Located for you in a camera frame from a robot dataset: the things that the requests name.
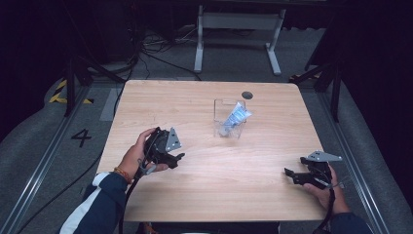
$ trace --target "sleeve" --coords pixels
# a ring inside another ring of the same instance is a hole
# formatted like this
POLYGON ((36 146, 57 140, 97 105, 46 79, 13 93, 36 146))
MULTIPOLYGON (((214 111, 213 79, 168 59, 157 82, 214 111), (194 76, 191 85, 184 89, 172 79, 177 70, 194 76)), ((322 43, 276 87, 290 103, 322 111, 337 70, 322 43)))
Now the sleeve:
POLYGON ((116 173, 94 178, 94 191, 76 208, 57 233, 113 233, 125 211, 128 184, 116 173))
POLYGON ((354 213, 336 214, 330 225, 331 234, 373 234, 367 223, 354 213))

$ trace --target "light wood surface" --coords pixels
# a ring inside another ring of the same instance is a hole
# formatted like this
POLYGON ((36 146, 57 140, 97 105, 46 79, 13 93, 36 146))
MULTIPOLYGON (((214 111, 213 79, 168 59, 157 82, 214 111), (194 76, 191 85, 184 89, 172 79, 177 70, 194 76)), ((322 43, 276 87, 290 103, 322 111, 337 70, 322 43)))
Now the light wood surface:
POLYGON ((299 158, 322 150, 293 84, 129 81, 98 172, 110 172, 149 128, 174 127, 186 155, 178 167, 143 177, 125 220, 315 220, 325 212, 283 169, 307 172, 299 158), (241 137, 214 136, 215 99, 242 100, 252 112, 241 137))

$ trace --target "hand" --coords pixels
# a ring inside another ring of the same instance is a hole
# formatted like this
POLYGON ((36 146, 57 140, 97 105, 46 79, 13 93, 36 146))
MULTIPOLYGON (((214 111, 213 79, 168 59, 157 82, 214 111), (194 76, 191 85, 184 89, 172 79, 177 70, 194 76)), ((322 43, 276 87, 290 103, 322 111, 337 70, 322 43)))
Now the hand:
MULTIPOLYGON (((143 148, 145 146, 146 138, 149 137, 155 129, 149 129, 139 135, 139 138, 136 141, 136 144, 131 146, 128 152, 125 154, 124 158, 122 159, 121 164, 118 166, 119 169, 126 172, 130 178, 134 177, 134 174, 137 172, 140 164, 143 162, 145 157, 143 153, 143 148)), ((152 168, 155 164, 149 164, 146 168, 152 168)), ((156 169, 154 172, 164 171, 168 168, 167 164, 158 164, 156 165, 156 169)))
MULTIPOLYGON (((334 186, 334 193, 335 193, 335 201, 333 205, 333 215, 339 214, 339 213, 349 213, 350 208, 347 206, 346 201, 344 199, 344 193, 343 189, 338 186, 337 182, 337 174, 335 173, 334 169, 328 165, 328 167, 331 170, 331 183, 334 186)), ((305 183, 303 187, 306 189, 307 192, 315 196, 316 198, 319 199, 319 202, 321 205, 328 210, 328 201, 330 198, 330 192, 328 191, 328 188, 324 188, 323 190, 313 186, 310 183, 305 183)))

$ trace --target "person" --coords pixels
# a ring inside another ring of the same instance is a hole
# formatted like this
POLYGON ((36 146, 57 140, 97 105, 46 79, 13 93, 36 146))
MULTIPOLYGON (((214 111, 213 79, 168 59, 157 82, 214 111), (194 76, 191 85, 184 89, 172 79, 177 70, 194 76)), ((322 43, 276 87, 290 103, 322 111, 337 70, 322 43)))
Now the person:
MULTIPOLYGON (((141 133, 136 143, 127 151, 123 157, 120 165, 114 169, 112 173, 100 173, 91 184, 91 189, 85 194, 85 199, 79 207, 67 218, 64 224, 60 227, 57 233, 110 233, 112 234, 122 217, 126 208, 126 191, 128 184, 137 172, 140 164, 144 159, 143 148, 146 139, 155 132, 155 129, 149 129, 141 133)), ((161 172, 168 168, 166 164, 149 164, 147 168, 156 167, 154 172, 161 172)), ((337 176, 334 170, 330 167, 332 174, 332 184, 337 183, 337 176)), ((318 189, 312 184, 304 184, 303 187, 307 192, 314 195, 321 205, 327 209, 329 200, 328 189, 318 189)), ((366 222, 351 212, 344 199, 344 193, 340 186, 334 186, 336 200, 333 206, 333 216, 330 220, 332 234, 348 234, 372 233, 366 222)), ((219 228, 217 225, 207 226, 212 229, 219 228)), ((238 227, 244 230, 262 230, 262 226, 258 227, 260 223, 251 222, 250 224, 242 223, 238 227)), ((277 231, 277 222, 267 223, 266 228, 273 228, 272 233, 277 231)))

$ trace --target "hazard tape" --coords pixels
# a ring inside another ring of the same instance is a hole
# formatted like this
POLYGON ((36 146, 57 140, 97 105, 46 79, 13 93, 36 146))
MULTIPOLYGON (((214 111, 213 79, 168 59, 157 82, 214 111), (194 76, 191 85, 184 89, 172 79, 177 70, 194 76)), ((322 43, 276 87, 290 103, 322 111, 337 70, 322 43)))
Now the hazard tape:
MULTIPOLYGON (((67 84, 66 78, 61 79, 60 83, 58 84, 55 90, 55 93, 52 95, 52 98, 49 100, 49 103, 52 103, 52 102, 67 103, 67 98, 59 97, 61 94, 61 91, 64 89, 66 84, 67 84)), ((94 103, 94 99, 92 98, 86 98, 83 100, 83 104, 93 104, 93 103, 94 103)))

